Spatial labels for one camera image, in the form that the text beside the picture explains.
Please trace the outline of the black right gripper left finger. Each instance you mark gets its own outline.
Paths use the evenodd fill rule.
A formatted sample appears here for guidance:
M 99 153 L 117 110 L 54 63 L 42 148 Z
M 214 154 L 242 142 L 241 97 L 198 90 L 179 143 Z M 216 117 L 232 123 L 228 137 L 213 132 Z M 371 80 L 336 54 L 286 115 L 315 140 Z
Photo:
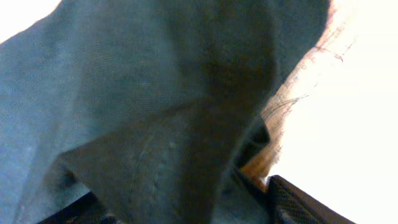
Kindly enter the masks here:
M 38 224 L 117 224 L 118 219 L 88 193 Z

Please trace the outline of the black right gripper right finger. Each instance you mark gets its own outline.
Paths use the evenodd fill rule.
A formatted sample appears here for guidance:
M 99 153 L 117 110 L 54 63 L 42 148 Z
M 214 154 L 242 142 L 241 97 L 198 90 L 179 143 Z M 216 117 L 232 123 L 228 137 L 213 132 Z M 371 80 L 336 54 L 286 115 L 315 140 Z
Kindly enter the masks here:
M 269 178 L 267 205 L 276 224 L 354 224 L 279 175 Z

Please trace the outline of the black t-shirt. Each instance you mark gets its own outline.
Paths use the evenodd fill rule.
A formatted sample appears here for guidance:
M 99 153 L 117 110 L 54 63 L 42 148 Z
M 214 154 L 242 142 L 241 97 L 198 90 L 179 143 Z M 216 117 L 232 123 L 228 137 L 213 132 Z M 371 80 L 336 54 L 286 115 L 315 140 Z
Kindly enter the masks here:
M 1 44 L 1 222 L 88 192 L 126 223 L 216 223 L 328 1 L 62 1 Z

